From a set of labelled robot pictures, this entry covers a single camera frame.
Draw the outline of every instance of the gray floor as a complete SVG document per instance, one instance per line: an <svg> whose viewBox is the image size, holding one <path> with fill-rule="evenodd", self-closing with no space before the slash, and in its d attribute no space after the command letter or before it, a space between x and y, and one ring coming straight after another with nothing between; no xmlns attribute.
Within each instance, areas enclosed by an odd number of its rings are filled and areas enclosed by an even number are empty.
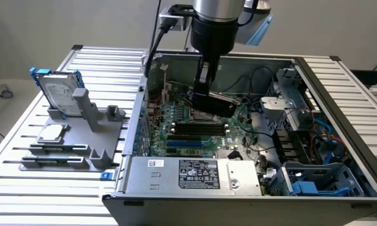
<svg viewBox="0 0 377 226"><path fill-rule="evenodd" d="M0 97L0 132L7 135L40 89L32 79L0 79L0 84L3 83L7 83L14 91L14 98Z"/></svg>

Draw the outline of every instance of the white wall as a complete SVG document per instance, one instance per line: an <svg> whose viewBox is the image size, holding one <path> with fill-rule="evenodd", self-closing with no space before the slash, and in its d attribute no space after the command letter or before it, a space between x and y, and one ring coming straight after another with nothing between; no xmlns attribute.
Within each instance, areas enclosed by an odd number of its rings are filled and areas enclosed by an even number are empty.
<svg viewBox="0 0 377 226"><path fill-rule="evenodd" d="M163 7L191 0L164 0ZM377 61L377 0L271 0L276 15L260 53L339 55L350 67ZM147 48L158 0L0 0L0 78L56 69L74 44ZM183 48L170 33L162 48Z"/></svg>

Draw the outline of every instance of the slotted metal table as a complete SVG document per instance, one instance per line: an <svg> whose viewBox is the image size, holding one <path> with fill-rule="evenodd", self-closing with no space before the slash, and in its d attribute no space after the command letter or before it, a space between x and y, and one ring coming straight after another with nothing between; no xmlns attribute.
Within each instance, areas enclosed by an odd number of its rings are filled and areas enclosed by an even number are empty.
<svg viewBox="0 0 377 226"><path fill-rule="evenodd" d="M79 69L92 101L99 107L118 105L130 118L143 76L143 53L142 49L84 46L71 50L58 71ZM326 56L303 57L377 157L377 99L342 61ZM0 145L0 226L115 226L99 198L114 191L115 181L100 181L96 172L19 171L20 159L48 119L47 108L40 93ZM122 163L128 129L126 119L115 163ZM377 226L377 219L364 218L348 225Z"/></svg>

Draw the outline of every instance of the chair wheel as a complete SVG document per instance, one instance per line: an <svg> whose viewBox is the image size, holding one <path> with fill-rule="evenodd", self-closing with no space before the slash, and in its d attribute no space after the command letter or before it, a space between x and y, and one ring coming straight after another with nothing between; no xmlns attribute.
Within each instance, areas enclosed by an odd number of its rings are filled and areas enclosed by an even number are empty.
<svg viewBox="0 0 377 226"><path fill-rule="evenodd" d="M2 91L2 95L0 95L0 97L3 97L4 99L10 99L10 98L12 98L14 97L14 93L12 93L12 91L10 91L10 90L3 90Z"/></svg>

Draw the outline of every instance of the motherboard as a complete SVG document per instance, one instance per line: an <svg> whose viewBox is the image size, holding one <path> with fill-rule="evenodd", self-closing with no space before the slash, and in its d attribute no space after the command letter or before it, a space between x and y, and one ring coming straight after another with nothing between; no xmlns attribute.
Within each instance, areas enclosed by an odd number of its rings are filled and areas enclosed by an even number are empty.
<svg viewBox="0 0 377 226"><path fill-rule="evenodd" d="M191 107L191 101L186 98L187 86L171 82L167 83L167 90L163 98L148 104L152 128L150 155L228 158L238 151L235 159L255 160L258 152L251 148L256 144L256 136L242 129L254 131L248 108L239 107L232 118L218 117Z"/></svg>

